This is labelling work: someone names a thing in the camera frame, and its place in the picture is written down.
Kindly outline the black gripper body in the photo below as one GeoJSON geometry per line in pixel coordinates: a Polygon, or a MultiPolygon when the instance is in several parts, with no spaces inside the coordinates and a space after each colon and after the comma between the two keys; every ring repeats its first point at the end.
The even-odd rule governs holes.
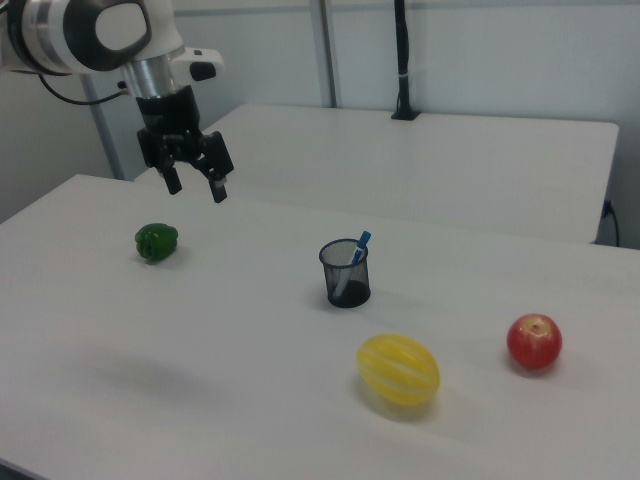
{"type": "Polygon", "coordinates": [[[143,118],[143,129],[164,142],[168,140],[169,152],[175,160],[194,162],[202,157],[200,113],[191,86],[162,97],[137,98],[136,103],[143,118]]]}

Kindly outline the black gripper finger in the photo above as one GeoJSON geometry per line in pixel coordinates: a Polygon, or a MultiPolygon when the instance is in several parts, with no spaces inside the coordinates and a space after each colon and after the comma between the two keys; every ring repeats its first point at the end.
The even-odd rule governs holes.
{"type": "Polygon", "coordinates": [[[229,151],[220,132],[213,132],[203,140],[205,173],[215,203],[227,198],[226,179],[234,170],[229,151]]]}
{"type": "Polygon", "coordinates": [[[164,140],[161,137],[155,137],[147,129],[139,130],[137,139],[145,165],[160,174],[171,195],[180,192],[182,190],[181,181],[164,140]]]}

